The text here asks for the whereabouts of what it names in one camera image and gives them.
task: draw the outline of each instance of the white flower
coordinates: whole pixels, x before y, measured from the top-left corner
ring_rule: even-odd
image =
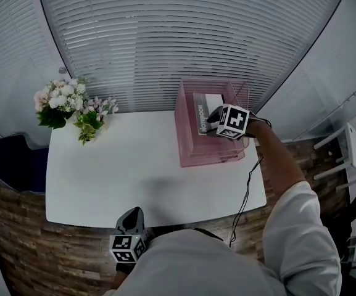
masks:
[[[59,81],[59,80],[54,80],[53,81],[53,84],[58,87],[58,88],[61,88],[63,86],[65,86],[67,83],[65,81]]]
[[[57,102],[58,102],[59,106],[63,106],[63,105],[65,105],[65,103],[67,103],[67,97],[61,95],[61,96],[57,97]]]
[[[52,91],[51,97],[58,97],[59,95],[60,95],[59,89],[55,89],[55,90]]]
[[[75,108],[77,110],[80,110],[81,108],[83,107],[83,100],[78,97],[76,100],[75,100]]]
[[[66,84],[61,88],[61,94],[65,96],[69,96],[70,94],[73,94],[75,92],[73,86],[70,86],[69,84]]]
[[[85,93],[85,91],[86,91],[86,86],[83,83],[78,83],[77,92],[81,94],[81,93]]]
[[[76,108],[76,104],[75,104],[75,99],[72,98],[72,97],[69,97],[67,99],[67,102],[68,102],[68,105],[72,108],[72,109],[75,109]]]
[[[52,97],[49,101],[49,105],[52,109],[55,109],[57,106],[59,106],[59,100],[57,97]]]

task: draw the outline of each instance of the wooden floor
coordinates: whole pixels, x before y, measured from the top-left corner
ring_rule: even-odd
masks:
[[[289,144],[288,148],[318,194],[322,213],[328,214],[346,205],[344,191],[335,191],[344,183],[342,173],[313,181],[312,177],[335,166],[338,146],[313,150],[314,141]],[[242,215],[232,248],[250,258],[263,260],[262,231],[276,199],[267,168],[261,164],[267,194],[267,206]],[[186,224],[183,228],[204,228],[228,242],[234,216]],[[155,232],[179,229],[157,228]],[[0,185],[0,257],[1,269],[15,295],[102,295],[110,289],[115,264],[108,252],[113,229],[82,228],[50,223],[46,220],[43,195],[18,194]]]

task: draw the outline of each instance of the flower bouquet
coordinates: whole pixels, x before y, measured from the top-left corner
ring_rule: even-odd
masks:
[[[83,109],[86,100],[86,80],[52,81],[35,93],[35,110],[39,125],[61,128],[75,111]]]
[[[117,111],[116,100],[112,100],[111,97],[104,101],[98,97],[85,101],[84,109],[81,110],[77,117],[78,121],[74,124],[81,129],[78,140],[83,145],[93,140],[96,137],[96,131],[104,125],[106,115],[109,112],[114,114]]]

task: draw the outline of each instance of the black and white marker cube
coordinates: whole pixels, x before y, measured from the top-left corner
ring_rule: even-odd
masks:
[[[230,139],[239,139],[245,133],[249,111],[242,107],[224,104],[217,134]]]
[[[111,235],[109,237],[109,251],[116,262],[136,263],[145,249],[145,243],[140,235]]]

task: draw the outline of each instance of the white shirt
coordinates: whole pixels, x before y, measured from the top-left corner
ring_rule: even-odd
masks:
[[[264,265],[201,232],[171,232],[151,242],[114,296],[339,295],[337,248],[308,183],[297,183],[276,203],[263,251]]]

